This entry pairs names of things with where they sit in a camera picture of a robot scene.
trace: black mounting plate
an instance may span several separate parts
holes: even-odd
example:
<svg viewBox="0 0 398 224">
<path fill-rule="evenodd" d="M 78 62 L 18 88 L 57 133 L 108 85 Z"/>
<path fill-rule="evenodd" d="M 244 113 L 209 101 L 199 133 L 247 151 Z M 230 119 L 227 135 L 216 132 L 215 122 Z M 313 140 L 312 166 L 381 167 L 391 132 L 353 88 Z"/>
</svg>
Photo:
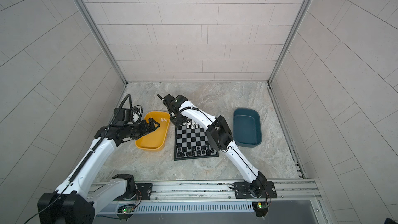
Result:
<svg viewBox="0 0 398 224">
<path fill-rule="evenodd" d="M 259 198 L 254 198 L 251 196 L 251 194 L 249 193 L 249 185 L 250 183 L 248 182 L 234 182 L 234 186 L 235 186 L 235 197 L 236 199 L 259 199 Z M 275 185 L 273 182 L 271 181 L 267 181 L 266 185 L 266 192 L 268 193 L 269 196 L 267 196 L 268 198 L 276 198 L 276 190 L 272 190 L 275 189 Z"/>
<path fill-rule="evenodd" d="M 136 183 L 137 185 L 137 190 L 139 190 L 142 194 L 142 200 L 149 200 L 151 193 L 152 192 L 152 183 Z M 135 201 L 137 200 L 137 195 L 134 196 L 130 201 Z M 117 197 L 115 201 L 125 201 L 123 197 Z"/>
</svg>

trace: yellow bin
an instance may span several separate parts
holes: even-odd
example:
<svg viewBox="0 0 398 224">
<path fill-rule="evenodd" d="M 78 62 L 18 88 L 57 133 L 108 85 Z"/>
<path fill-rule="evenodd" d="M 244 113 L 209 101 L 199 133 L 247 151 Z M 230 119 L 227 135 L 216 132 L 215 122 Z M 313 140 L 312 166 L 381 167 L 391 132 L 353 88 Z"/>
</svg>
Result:
<svg viewBox="0 0 398 224">
<path fill-rule="evenodd" d="M 156 131 L 136 140 L 135 146 L 143 150 L 158 152 L 164 147 L 170 125 L 170 115 L 168 112 L 152 111 L 148 112 L 144 119 L 148 120 L 149 118 L 159 123 L 160 127 Z"/>
</svg>

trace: tiled wall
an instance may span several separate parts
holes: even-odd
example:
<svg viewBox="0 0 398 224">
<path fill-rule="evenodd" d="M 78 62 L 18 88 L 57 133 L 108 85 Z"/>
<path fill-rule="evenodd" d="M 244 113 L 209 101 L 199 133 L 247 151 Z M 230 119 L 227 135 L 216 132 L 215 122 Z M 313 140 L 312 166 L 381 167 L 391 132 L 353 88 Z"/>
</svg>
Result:
<svg viewBox="0 0 398 224">
<path fill-rule="evenodd" d="M 303 0 L 84 0 L 128 81 L 268 80 Z"/>
<path fill-rule="evenodd" d="M 122 89 L 72 0 L 0 0 L 1 223 L 37 212 L 38 198 L 108 123 Z"/>
<path fill-rule="evenodd" d="M 398 220 L 398 0 L 312 0 L 272 88 L 334 223 Z"/>
</svg>

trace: marble floor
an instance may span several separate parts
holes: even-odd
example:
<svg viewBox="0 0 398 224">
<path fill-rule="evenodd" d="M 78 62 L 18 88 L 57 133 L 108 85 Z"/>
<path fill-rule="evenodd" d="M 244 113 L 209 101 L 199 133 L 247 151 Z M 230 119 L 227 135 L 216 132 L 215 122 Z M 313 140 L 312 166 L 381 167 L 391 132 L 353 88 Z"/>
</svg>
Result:
<svg viewBox="0 0 398 224">
<path fill-rule="evenodd" d="M 133 105 L 142 105 L 144 114 L 167 111 L 162 97 L 184 95 L 197 107 L 214 116 L 225 117 L 231 130 L 233 113 L 238 107 L 260 114 L 262 142 L 255 148 L 241 147 L 241 152 L 267 178 L 297 178 L 289 148 L 264 82 L 209 83 L 130 83 L 126 94 Z M 170 124 L 164 148 L 159 152 L 138 149 L 135 142 L 116 148 L 97 174 L 95 181 L 108 181 L 118 173 L 133 174 L 136 181 L 241 179 L 232 162 L 219 157 L 173 160 L 175 127 Z"/>
</svg>

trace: chessboard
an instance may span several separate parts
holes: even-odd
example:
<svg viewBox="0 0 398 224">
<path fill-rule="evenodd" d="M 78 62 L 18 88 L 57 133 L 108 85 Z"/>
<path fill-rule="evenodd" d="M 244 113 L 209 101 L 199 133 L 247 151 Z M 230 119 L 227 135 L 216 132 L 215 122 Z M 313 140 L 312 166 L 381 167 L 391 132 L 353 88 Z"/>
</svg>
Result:
<svg viewBox="0 0 398 224">
<path fill-rule="evenodd" d="M 205 129 L 187 119 L 181 126 L 176 127 L 174 160 L 202 157 L 218 157 L 218 152 L 209 145 Z"/>
</svg>

